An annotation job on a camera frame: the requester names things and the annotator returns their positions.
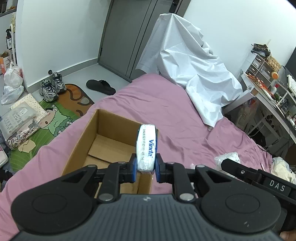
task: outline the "floor mat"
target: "floor mat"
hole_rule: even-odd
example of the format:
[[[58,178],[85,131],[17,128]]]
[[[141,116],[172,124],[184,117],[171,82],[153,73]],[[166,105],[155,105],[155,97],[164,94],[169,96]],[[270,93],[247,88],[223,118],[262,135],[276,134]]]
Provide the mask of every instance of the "floor mat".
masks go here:
[[[66,87],[66,92],[61,94],[57,101],[40,102],[40,105],[49,111],[49,115],[40,121],[41,129],[29,138],[36,145],[34,149],[29,153],[20,152],[17,149],[11,151],[9,162],[15,172],[21,170],[37,154],[41,146],[51,142],[73,121],[85,115],[94,104],[77,85],[66,84]]]

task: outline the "wall shelf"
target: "wall shelf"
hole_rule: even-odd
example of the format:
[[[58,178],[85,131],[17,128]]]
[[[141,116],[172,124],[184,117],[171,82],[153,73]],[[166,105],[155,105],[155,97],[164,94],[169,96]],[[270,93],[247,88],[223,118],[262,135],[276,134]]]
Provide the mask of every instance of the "wall shelf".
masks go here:
[[[10,13],[12,13],[12,12],[16,12],[16,11],[17,11],[17,9],[15,8],[15,9],[13,9],[13,10],[10,10],[10,11],[4,12],[4,13],[0,13],[0,17],[3,17],[3,16],[5,16],[5,15],[7,15],[7,14],[10,14]]]

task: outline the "baseboard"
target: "baseboard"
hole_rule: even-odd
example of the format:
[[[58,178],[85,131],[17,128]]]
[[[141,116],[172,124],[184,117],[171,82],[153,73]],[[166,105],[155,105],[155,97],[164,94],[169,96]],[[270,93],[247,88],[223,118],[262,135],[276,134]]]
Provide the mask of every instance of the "baseboard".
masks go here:
[[[71,65],[71,66],[69,66],[67,68],[61,69],[58,72],[61,73],[62,76],[64,77],[64,76],[69,75],[71,73],[74,73],[74,72],[76,72],[78,70],[81,70],[81,69],[86,68],[88,66],[94,65],[97,62],[98,62],[98,58],[90,59],[90,60],[87,60],[87,61],[84,61],[84,62],[80,62],[80,63],[74,64],[74,65]],[[43,79],[38,80],[37,82],[35,82],[32,85],[28,86],[27,87],[27,91],[29,93],[35,92],[36,90],[39,89],[40,82],[42,80],[49,79],[49,77],[50,77],[49,75],[48,76],[45,76]]]

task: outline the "bottle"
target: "bottle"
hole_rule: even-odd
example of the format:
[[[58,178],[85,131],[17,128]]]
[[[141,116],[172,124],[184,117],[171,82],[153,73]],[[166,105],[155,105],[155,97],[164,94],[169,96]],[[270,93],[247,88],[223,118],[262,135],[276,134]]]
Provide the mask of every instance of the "bottle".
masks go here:
[[[10,28],[6,30],[7,36],[6,36],[6,46],[7,49],[11,50],[12,49],[12,41],[11,41],[11,30]]]
[[[279,84],[276,84],[274,87],[271,88],[271,93],[274,95],[276,93],[276,89],[279,87]]]

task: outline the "gray door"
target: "gray door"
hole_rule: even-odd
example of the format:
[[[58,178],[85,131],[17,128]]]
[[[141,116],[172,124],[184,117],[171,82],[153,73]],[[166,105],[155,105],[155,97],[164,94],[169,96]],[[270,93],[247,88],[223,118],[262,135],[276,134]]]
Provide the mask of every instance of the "gray door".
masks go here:
[[[142,74],[135,67],[158,16],[183,8],[190,0],[112,0],[101,40],[98,63],[131,81]]]
[[[172,0],[158,0],[156,2],[154,11],[152,12],[150,21],[146,27],[144,36],[142,38],[140,47],[137,49],[137,51],[133,52],[133,56],[130,62],[130,66],[128,68],[128,72],[127,72],[127,76],[131,79],[134,80],[138,77],[140,77],[141,75],[145,74],[144,71],[140,70],[140,69],[135,69],[139,59],[141,57],[141,54],[146,46],[146,43],[148,42],[148,39],[152,33],[152,29],[155,25],[156,20],[158,19],[159,15],[162,13],[169,13],[170,7],[172,5]]]

